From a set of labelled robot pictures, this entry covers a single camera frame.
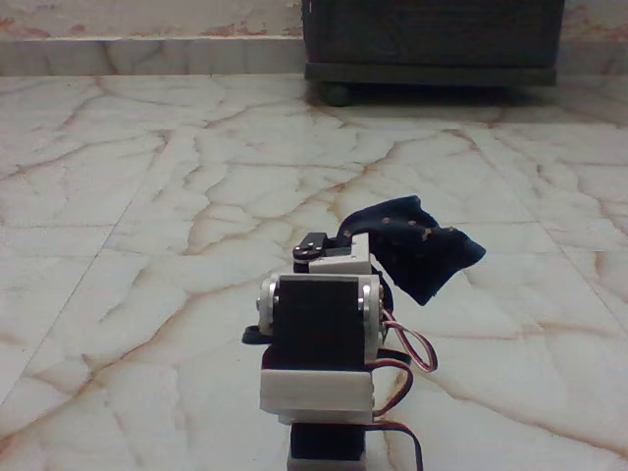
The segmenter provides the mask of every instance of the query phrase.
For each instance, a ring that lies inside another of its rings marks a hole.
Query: wall baseboard
[[[0,41],[0,76],[302,73],[297,37]],[[563,75],[628,74],[628,42],[561,46]]]

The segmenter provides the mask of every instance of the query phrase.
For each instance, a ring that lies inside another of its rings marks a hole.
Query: cloth
[[[418,196],[393,199],[346,218],[337,246],[350,246],[351,237],[368,233],[371,253],[394,283],[424,306],[458,271],[478,263],[486,249],[454,228],[441,228],[423,211]],[[386,286],[388,304],[392,296]]]

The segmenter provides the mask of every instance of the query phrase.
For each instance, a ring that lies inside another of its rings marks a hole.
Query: white marble floor
[[[304,94],[0,79],[0,470],[281,470],[239,343],[257,285],[309,230],[416,193],[489,249],[425,308],[396,295],[441,359],[391,413],[426,470],[626,471],[628,79]],[[369,439],[370,469],[411,455]]]

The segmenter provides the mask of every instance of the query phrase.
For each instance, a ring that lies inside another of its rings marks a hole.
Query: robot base
[[[297,459],[288,457],[288,471],[366,471],[364,455],[359,461]]]

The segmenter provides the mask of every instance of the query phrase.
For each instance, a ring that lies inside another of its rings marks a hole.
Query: red wire
[[[416,470],[423,471],[423,454],[421,452],[421,444],[419,443],[419,439],[414,435],[407,426],[400,424],[398,422],[391,421],[380,421],[375,422],[373,424],[366,426],[367,431],[373,430],[381,430],[381,431],[394,431],[394,432],[403,432],[404,434],[409,435],[414,442],[414,456],[416,459]]]
[[[407,373],[405,383],[399,389],[399,391],[397,391],[394,394],[394,396],[389,399],[389,401],[386,403],[384,407],[373,411],[374,417],[381,417],[382,415],[386,414],[389,410],[391,410],[393,407],[398,405],[403,400],[403,398],[407,396],[407,394],[410,392],[410,389],[412,389],[412,383],[414,383],[414,375],[412,374],[412,370],[410,370],[410,367],[408,365],[406,365],[402,361],[393,360],[391,358],[376,360],[373,363],[368,363],[365,366],[368,371],[373,371],[373,370],[377,370],[378,368],[392,366],[393,368],[399,368],[400,370],[403,370]]]
[[[416,362],[419,368],[421,368],[426,373],[432,373],[433,371],[436,371],[439,367],[439,358],[430,341],[418,332],[411,331],[402,324],[399,324],[391,312],[384,311],[384,314],[386,315],[386,317],[389,318],[389,320],[386,321],[384,325],[394,329],[394,332],[399,337],[399,341],[403,345],[403,348],[405,349],[405,351],[407,351],[408,355],[410,355],[410,357]],[[405,334],[406,332],[421,342],[421,344],[425,348],[425,351],[428,354],[429,363],[423,360],[423,358],[421,358],[421,355],[419,355],[419,353],[414,349],[414,347],[410,343],[410,340]]]

